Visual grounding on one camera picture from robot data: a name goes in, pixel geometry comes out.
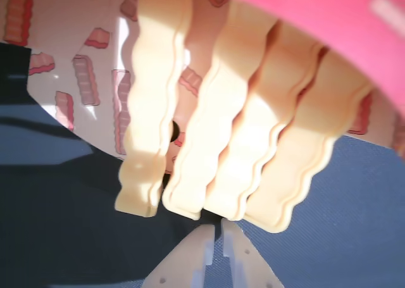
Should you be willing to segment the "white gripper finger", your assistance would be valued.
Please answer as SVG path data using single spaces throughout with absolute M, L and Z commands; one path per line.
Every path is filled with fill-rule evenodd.
M 144 279 L 144 287 L 203 287 L 213 262 L 215 226 L 201 225 L 188 234 Z
M 284 286 L 235 222 L 222 219 L 221 232 L 223 255 L 230 260 L 234 287 L 277 288 Z

